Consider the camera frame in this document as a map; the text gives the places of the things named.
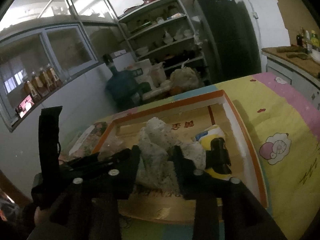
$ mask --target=cardboard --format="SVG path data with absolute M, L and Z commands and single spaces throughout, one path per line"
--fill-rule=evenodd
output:
M 305 30 L 314 30 L 320 35 L 320 29 L 312 17 L 311 13 L 302 0 L 278 0 L 278 7 L 284 22 L 285 28 L 289 32 L 291 44 L 297 44 L 296 36 L 302 26 Z

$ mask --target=amber liquid bottle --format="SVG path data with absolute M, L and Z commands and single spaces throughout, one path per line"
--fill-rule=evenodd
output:
M 54 82 L 56 87 L 62 86 L 61 79 L 58 77 L 58 75 L 56 74 L 54 69 L 52 67 L 50 67 L 50 65 L 47 66 L 47 74 L 48 74 L 49 78 Z
M 49 78 L 47 72 L 42 67 L 40 68 L 40 79 L 49 91 L 54 91 L 56 89 L 53 81 Z
M 38 94 L 38 92 L 36 91 L 35 87 L 33 86 L 33 84 L 31 83 L 31 81 L 29 81 L 28 79 L 25 80 L 24 85 L 23 85 L 24 91 L 28 94 L 31 95 L 32 100 L 34 103 L 37 103 L 41 100 L 40 95 Z
M 38 94 L 43 98 L 47 94 L 49 94 L 49 91 L 44 86 L 43 82 L 41 81 L 40 77 L 36 75 L 36 73 L 32 72 L 32 80 L 31 83 L 33 87 L 37 90 Z

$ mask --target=bottle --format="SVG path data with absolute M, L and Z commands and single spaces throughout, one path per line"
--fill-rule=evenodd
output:
M 311 30 L 311 43 L 314 46 L 320 47 L 319 46 L 319 40 L 318 40 L 318 35 L 314 30 Z
M 34 103 L 39 102 L 41 100 L 41 97 L 36 91 L 36 89 L 34 88 L 33 84 L 30 82 L 30 80 L 27 77 L 24 77 L 23 81 L 24 81 L 24 85 L 23 85 L 24 91 L 28 95 L 31 95 L 31 98 Z
M 47 74 L 56 87 L 62 86 L 62 81 L 60 80 L 54 69 L 50 66 L 50 64 L 47 65 Z
M 309 43 L 309 42 L 311 42 L 310 34 L 308 31 L 306 31 L 305 33 L 306 33 L 305 39 L 306 39 L 306 43 L 307 43 L 307 50 L 308 50 L 308 54 L 310 54 L 310 53 L 312 53 L 312 45 Z
M 38 91 L 38 94 L 43 98 L 47 94 L 49 94 L 49 91 L 46 89 L 44 86 L 43 82 L 41 81 L 40 77 L 36 75 L 36 73 L 33 71 L 32 72 L 32 80 L 31 80 L 32 85 L 34 88 Z
M 297 45 L 302 47 L 303 46 L 303 44 L 302 44 L 302 36 L 301 36 L 300 33 L 297 34 L 296 39 L 297 39 Z
M 55 85 L 53 84 L 53 81 L 49 78 L 48 74 L 46 73 L 46 71 L 44 71 L 43 67 L 40 68 L 40 79 L 50 92 L 56 89 Z
M 300 33 L 301 33 L 301 37 L 302 37 L 303 52 L 304 52 L 304 53 L 308 53 L 307 43 L 306 43 L 306 35 L 305 35 L 305 30 L 304 30 L 303 27 L 300 27 Z

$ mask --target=cartoon sheep print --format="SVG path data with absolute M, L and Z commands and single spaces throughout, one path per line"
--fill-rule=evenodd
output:
M 269 136 L 259 150 L 260 155 L 274 165 L 281 161 L 290 151 L 291 140 L 287 133 L 276 133 L 274 136 Z

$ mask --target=plastic bag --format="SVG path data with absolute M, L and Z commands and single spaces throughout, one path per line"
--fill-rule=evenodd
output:
M 167 149 L 175 145 L 177 139 L 171 134 L 170 127 L 154 117 L 147 122 L 139 133 L 140 163 L 136 182 L 154 189 L 179 192 L 173 162 L 168 161 Z
M 101 162 L 106 158 L 112 156 L 126 149 L 126 145 L 123 140 L 119 139 L 117 136 L 108 136 L 100 148 L 100 154 L 98 155 L 98 161 Z
M 181 87 L 184 92 L 199 88 L 196 73 L 191 68 L 184 66 L 188 60 L 182 64 L 181 69 L 176 69 L 170 75 L 172 87 Z
M 180 143 L 180 148 L 183 156 L 186 159 L 192 160 L 197 169 L 205 169 L 205 150 L 199 142 Z

